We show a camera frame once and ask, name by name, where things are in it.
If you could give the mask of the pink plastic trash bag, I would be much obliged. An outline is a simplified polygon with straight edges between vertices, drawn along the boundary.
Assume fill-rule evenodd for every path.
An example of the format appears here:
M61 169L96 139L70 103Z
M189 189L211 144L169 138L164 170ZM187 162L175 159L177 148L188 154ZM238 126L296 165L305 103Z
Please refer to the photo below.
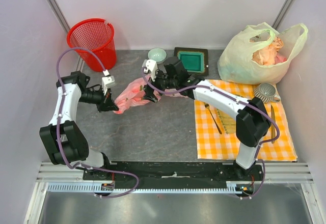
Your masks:
M115 114L123 114L131 107L143 106L149 103L149 100L144 99L145 80L138 78L132 81L126 89L115 99L115 104L118 107L118 111L114 111Z

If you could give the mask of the red mesh trash bin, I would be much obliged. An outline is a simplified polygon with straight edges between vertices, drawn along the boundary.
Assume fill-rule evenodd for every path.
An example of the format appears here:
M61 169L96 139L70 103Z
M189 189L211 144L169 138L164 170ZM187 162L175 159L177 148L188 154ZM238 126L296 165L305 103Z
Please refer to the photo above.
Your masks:
M90 18L74 25L66 41L70 48L77 47L78 55L90 69L102 72L117 62L114 44L115 30L111 23L101 18Z

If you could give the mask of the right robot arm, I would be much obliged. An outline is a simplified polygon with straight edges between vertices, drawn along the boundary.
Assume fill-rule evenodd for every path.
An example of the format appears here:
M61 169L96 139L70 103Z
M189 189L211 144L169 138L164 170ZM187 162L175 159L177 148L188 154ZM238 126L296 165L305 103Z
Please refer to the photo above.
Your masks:
M189 74L177 57L167 59L164 68L160 70L154 60L144 60L142 74L150 76L144 79L144 99L157 102L155 92L161 95L180 94L207 103L233 118L236 137L240 141L233 174L239 180L249 177L262 139L271 126L271 118L262 100L233 95L200 76Z

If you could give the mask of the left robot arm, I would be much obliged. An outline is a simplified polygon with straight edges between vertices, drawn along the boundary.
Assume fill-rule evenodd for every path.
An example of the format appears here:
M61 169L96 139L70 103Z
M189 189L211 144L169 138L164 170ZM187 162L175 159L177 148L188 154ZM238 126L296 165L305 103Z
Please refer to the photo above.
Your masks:
M61 77L57 83L58 99L49 125L39 135L53 165L66 165L83 170L94 179L106 180L112 175L107 156L90 149L76 123L80 102L94 104L99 112L118 111L112 99L113 76L104 71L100 84L89 86L90 77L80 71Z

